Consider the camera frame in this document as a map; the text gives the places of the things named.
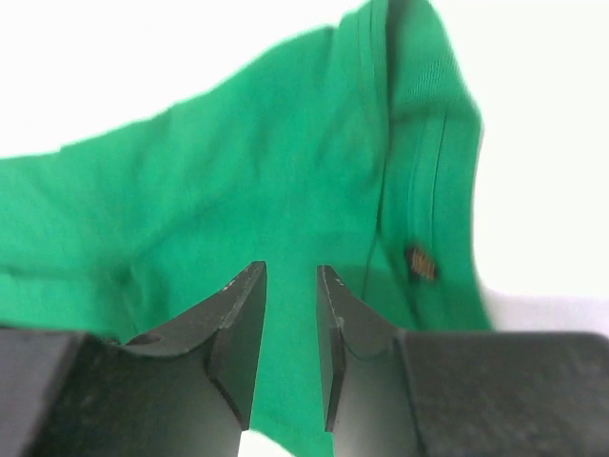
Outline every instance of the green cloth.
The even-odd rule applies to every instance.
[[[489,328],[471,246],[480,137],[437,14],[372,0],[146,122],[0,161],[0,320],[126,340],[265,260],[252,427],[331,455],[316,267],[400,326]],[[438,281],[409,281],[411,243]]]

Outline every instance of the green fabric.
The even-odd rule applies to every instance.
[[[0,161],[0,319],[127,339],[265,260],[252,426],[331,455],[316,267],[398,325],[488,328],[471,247],[480,135],[436,13],[372,0],[153,119]],[[439,281],[408,281],[413,242]]]

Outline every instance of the white background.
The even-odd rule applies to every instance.
[[[361,3],[0,0],[0,157],[148,117]],[[609,0],[433,3],[484,117],[474,240],[495,326],[609,335]],[[285,455],[248,433],[252,449]]]

